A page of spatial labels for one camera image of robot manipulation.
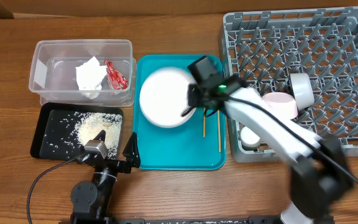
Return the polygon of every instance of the clear plastic container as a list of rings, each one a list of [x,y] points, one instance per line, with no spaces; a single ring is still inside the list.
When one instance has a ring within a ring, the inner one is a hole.
[[[76,69],[92,57],[102,65],[112,61],[114,68],[128,80],[125,90],[112,90],[107,77],[101,90],[79,90]],[[131,106],[134,103],[136,61],[129,40],[43,40],[34,52],[29,89],[46,102],[103,106]],[[84,93],[99,93],[94,99]]]

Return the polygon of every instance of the wooden surface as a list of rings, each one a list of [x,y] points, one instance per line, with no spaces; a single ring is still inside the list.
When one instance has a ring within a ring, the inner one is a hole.
[[[0,20],[0,223],[26,223],[33,180],[58,161],[34,159],[29,150],[40,111],[28,89],[35,45],[52,39],[129,39],[134,57],[147,54],[218,55],[222,14]],[[125,114],[121,146],[129,139]],[[358,158],[351,158],[358,176]],[[67,220],[70,191],[93,169],[69,164],[42,178],[32,195],[34,223]],[[110,211],[119,218],[239,218],[280,213],[288,203],[288,176],[278,162],[240,164],[227,145],[225,165],[213,172],[142,171],[120,174]],[[337,223],[358,223],[358,188],[334,208]]]
[[[0,0],[0,15],[155,16],[358,6],[355,0]]]

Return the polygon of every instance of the white cup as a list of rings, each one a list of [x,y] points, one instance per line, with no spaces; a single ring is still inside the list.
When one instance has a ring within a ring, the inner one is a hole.
[[[307,108],[314,103],[309,75],[306,73],[292,73],[290,83],[299,110]]]
[[[258,149],[262,140],[248,127],[243,127],[240,132],[242,148],[247,151]]]

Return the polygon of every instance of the chopsticks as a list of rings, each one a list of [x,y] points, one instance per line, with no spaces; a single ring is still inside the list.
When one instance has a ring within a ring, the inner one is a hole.
[[[203,138],[205,138],[205,108],[204,108],[204,120],[203,120]],[[221,112],[218,110],[218,148],[219,152],[222,152],[221,145]]]

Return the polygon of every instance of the plastic container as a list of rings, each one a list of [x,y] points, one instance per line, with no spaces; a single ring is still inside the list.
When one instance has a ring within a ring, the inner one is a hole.
[[[96,57],[112,61],[115,69],[128,81],[125,90],[112,90],[107,78],[102,90],[78,90],[75,67]],[[129,40],[43,40],[34,52],[30,70],[29,89],[41,96],[40,103],[73,103],[83,105],[131,106],[134,102],[136,61]],[[82,93],[99,96],[88,99]]]
[[[140,90],[146,78],[166,67],[187,70],[187,66],[204,55],[146,55],[139,60],[136,77],[133,132],[137,133],[140,168],[145,170],[217,170],[226,160],[226,119],[220,113],[221,152],[218,140],[218,113],[206,118],[203,137],[204,110],[197,109],[181,126],[161,128],[146,119],[140,108]],[[215,56],[209,56],[221,71]]]
[[[231,12],[219,45],[225,76],[240,76],[261,95],[290,92],[290,74],[307,73],[314,103],[295,122],[337,135],[347,155],[358,156],[358,7]],[[227,126],[236,161],[278,160],[264,143],[241,151],[240,124]]]

